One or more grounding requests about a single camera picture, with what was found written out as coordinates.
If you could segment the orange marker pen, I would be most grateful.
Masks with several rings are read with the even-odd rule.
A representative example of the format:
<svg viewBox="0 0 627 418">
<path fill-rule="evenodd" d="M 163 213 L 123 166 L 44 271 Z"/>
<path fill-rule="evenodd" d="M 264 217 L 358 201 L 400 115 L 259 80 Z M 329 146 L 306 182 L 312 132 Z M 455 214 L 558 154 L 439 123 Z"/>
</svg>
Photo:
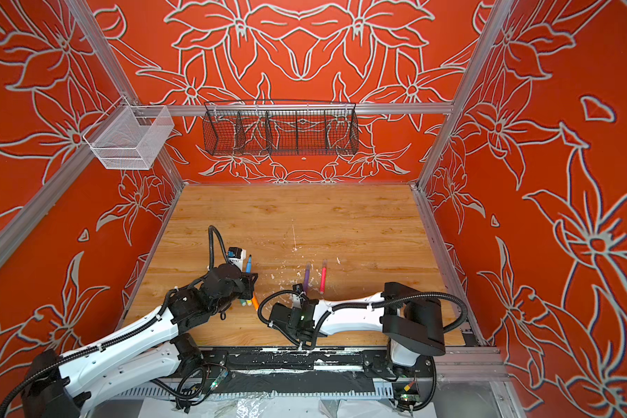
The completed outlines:
<svg viewBox="0 0 627 418">
<path fill-rule="evenodd" d="M 252 305 L 253 305 L 253 307 L 254 307 L 254 309 L 256 311 L 260 310 L 260 304 L 259 304 L 259 301 L 257 300 L 257 297 L 255 295 L 252 297 L 251 303 L 252 303 Z"/>
</svg>

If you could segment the purple marker pen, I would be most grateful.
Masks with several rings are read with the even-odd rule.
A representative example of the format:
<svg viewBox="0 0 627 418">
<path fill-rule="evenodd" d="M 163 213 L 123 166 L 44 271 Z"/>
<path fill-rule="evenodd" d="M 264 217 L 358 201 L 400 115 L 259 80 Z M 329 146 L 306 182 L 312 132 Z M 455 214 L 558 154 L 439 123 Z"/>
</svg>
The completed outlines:
<svg viewBox="0 0 627 418">
<path fill-rule="evenodd" d="M 303 279 L 303 291 L 305 294 L 308 294 L 311 270 L 312 270 L 312 264 L 311 263 L 306 264 L 304 279 Z"/>
</svg>

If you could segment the pink marker pen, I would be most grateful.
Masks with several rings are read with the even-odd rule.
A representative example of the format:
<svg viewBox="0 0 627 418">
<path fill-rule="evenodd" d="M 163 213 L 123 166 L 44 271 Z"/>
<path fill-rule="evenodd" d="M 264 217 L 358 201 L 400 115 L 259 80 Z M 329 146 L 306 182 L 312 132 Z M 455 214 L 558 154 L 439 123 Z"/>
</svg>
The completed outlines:
<svg viewBox="0 0 627 418">
<path fill-rule="evenodd" d="M 320 285 L 319 285 L 320 294 L 325 293 L 326 281 L 327 281 L 327 260 L 323 260 L 322 269 L 320 270 Z"/>
</svg>

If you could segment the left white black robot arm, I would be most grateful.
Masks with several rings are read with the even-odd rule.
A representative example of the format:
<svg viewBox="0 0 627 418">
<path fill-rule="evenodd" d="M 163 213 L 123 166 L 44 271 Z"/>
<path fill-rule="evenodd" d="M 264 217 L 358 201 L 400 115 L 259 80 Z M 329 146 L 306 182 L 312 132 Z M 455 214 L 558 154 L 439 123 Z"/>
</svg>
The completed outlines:
<svg viewBox="0 0 627 418">
<path fill-rule="evenodd" d="M 16 397 L 27 417 L 80 417 L 129 388 L 199 367 L 190 330 L 224 315 L 234 300 L 250 300 L 257 280 L 257 273 L 226 260 L 168 291 L 162 305 L 137 322 L 62 355 L 43 352 L 0 404 L 0 417 Z"/>
</svg>

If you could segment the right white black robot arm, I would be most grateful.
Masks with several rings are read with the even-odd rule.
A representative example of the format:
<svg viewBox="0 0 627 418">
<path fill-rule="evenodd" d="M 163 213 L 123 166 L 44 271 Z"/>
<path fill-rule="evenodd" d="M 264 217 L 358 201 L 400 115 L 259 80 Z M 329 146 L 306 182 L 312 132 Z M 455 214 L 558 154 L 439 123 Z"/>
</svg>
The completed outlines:
<svg viewBox="0 0 627 418">
<path fill-rule="evenodd" d="M 445 335 L 468 320 L 469 308 L 453 294 L 419 292 L 398 282 L 348 301 L 311 299 L 297 285 L 266 297 L 257 315 L 296 348 L 308 351 L 331 335 L 380 332 L 388 337 L 388 362 L 414 367 L 422 356 L 445 355 Z"/>
</svg>

